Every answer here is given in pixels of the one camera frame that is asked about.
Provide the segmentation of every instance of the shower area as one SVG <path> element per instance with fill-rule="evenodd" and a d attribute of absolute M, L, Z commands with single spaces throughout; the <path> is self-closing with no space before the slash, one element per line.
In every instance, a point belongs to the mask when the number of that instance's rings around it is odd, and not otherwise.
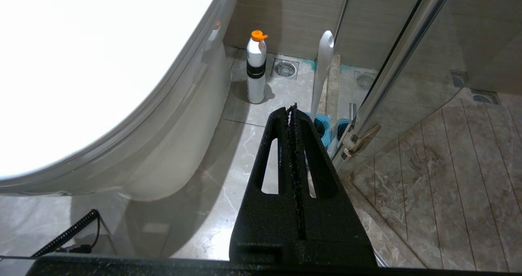
<path fill-rule="evenodd" d="M 345 0 L 319 114 L 389 267 L 522 272 L 522 0 Z"/>

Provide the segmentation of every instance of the shower door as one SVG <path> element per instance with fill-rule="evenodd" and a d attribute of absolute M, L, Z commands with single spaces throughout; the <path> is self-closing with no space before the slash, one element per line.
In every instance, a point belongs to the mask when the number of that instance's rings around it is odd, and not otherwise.
<path fill-rule="evenodd" d="M 451 50 L 454 35 L 448 32 L 447 17 L 439 14 L 446 0 L 367 1 L 372 3 L 369 9 L 365 0 L 347 0 L 336 34 L 336 53 L 346 64 L 339 70 L 337 123 L 332 122 L 338 126 L 338 142 L 330 153 L 340 177 L 460 89 L 450 76 L 450 70 L 460 68 Z M 377 27 L 365 18 L 379 7 L 383 11 Z M 339 127 L 343 122 L 346 130 Z"/>

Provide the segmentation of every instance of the coiled cable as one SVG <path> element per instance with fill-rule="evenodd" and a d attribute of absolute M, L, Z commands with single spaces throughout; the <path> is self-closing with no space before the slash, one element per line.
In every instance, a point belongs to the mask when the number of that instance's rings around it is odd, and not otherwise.
<path fill-rule="evenodd" d="M 92 209 L 87 215 L 83 216 L 78 222 L 76 222 L 69 229 L 58 235 L 51 242 L 46 244 L 43 248 L 41 248 L 38 252 L 35 252 L 31 257 L 41 257 L 44 254 L 48 254 L 49 252 L 54 252 L 62 245 L 73 239 L 75 235 L 77 235 L 80 231 L 82 231 L 85 227 L 87 227 L 91 222 L 97 219 L 97 233 L 96 238 L 93 244 L 90 246 L 93 248 L 100 236 L 100 213 L 97 209 Z"/>

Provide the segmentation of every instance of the shower door hinge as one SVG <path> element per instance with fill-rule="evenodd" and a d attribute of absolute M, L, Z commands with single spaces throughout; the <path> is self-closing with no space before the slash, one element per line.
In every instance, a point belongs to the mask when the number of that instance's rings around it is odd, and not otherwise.
<path fill-rule="evenodd" d="M 380 125 L 376 125 L 367 132 L 365 132 L 361 137 L 358 137 L 355 134 L 347 133 L 349 137 L 347 140 L 343 152 L 341 153 L 341 159 L 346 161 L 354 157 L 358 152 L 364 151 L 364 149 L 369 145 L 369 143 L 373 140 L 377 132 L 380 130 Z"/>

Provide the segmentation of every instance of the orange bottle cap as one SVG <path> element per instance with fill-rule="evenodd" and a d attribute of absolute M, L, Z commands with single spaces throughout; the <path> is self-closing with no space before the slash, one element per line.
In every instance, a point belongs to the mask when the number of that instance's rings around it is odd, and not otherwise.
<path fill-rule="evenodd" d="M 268 38 L 268 35 L 264 35 L 262 31 L 252 31 L 252 40 L 261 42 L 265 38 Z"/>

